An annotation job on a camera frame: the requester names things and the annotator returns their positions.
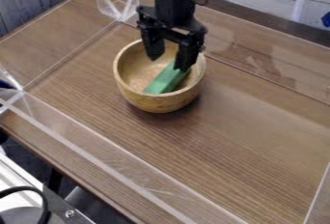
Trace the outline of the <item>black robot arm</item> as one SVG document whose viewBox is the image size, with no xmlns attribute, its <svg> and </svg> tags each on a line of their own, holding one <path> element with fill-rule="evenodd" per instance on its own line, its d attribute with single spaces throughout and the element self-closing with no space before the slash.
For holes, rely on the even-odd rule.
<svg viewBox="0 0 330 224">
<path fill-rule="evenodd" d="M 137 27 L 152 61 L 165 53 L 165 40 L 177 44 L 173 68 L 187 70 L 197 61 L 207 29 L 195 19 L 196 0 L 154 0 L 154 6 L 136 7 Z"/>
</svg>

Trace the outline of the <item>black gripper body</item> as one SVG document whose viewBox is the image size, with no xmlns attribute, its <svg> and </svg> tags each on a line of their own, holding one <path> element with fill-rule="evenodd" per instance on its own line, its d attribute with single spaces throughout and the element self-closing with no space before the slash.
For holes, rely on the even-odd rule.
<svg viewBox="0 0 330 224">
<path fill-rule="evenodd" d="M 154 0 L 153 6 L 138 5 L 137 12 L 137 27 L 141 23 L 160 28 L 164 42 L 169 40 L 177 44 L 193 39 L 199 43 L 201 51 L 203 40 L 205 35 L 205 27 L 195 19 L 196 5 L 201 6 L 197 0 Z"/>
</svg>

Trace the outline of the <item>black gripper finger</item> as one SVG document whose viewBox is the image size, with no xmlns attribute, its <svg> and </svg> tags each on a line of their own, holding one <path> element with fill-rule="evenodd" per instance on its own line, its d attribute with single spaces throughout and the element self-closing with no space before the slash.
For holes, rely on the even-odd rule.
<svg viewBox="0 0 330 224">
<path fill-rule="evenodd" d="M 152 61 L 154 61 L 165 52 L 165 43 L 161 29 L 144 23 L 138 25 L 138 28 L 146 56 Z"/>
<path fill-rule="evenodd" d="M 197 61 L 199 43 L 193 39 L 187 39 L 179 43 L 177 52 L 174 55 L 173 68 L 176 70 L 187 70 Z"/>
</svg>

